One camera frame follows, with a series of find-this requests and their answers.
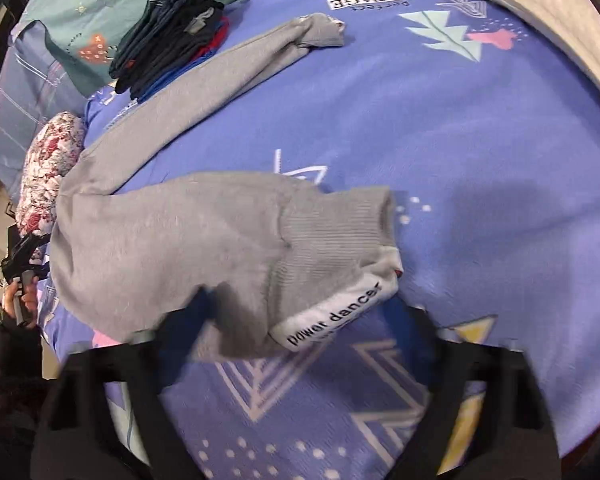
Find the black sleeve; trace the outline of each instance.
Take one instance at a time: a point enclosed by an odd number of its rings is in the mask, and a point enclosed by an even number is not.
[[[0,322],[0,377],[42,377],[40,329],[16,326],[4,316]]]

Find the gray sweatshirt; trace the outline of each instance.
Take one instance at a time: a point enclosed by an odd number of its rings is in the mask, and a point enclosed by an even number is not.
[[[344,24],[291,20],[179,77],[85,150],[61,184],[51,237],[59,297],[116,340],[155,325],[200,285],[216,317],[206,360],[299,351],[397,290],[383,187],[322,193],[268,173],[192,173],[113,195],[183,131],[305,56],[341,46]]]

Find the blue bed sheet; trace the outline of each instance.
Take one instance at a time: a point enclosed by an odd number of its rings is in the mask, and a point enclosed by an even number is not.
[[[567,453],[600,424],[600,92],[483,0],[242,0],[227,9],[222,50],[310,12],[346,22],[346,46],[231,102],[118,192],[211,170],[389,185],[401,293],[469,340],[515,339]],[[111,89],[94,95],[86,144],[128,105]],[[41,317],[60,356],[102,340],[46,286]],[[190,364],[165,402],[215,478],[379,479],[426,398],[374,311],[325,348]],[[467,398],[462,424],[479,405]]]

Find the floral pillow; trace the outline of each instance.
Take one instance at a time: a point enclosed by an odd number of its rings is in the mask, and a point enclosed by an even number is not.
[[[16,210],[20,236],[51,232],[60,183],[78,162],[83,141],[82,120],[69,112],[56,115],[33,139],[24,161]]]

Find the black folded clothing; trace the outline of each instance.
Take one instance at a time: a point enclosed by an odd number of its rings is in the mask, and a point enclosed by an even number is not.
[[[148,0],[111,63],[116,92],[131,88],[136,98],[165,72],[187,64],[213,39],[223,8],[215,0]]]

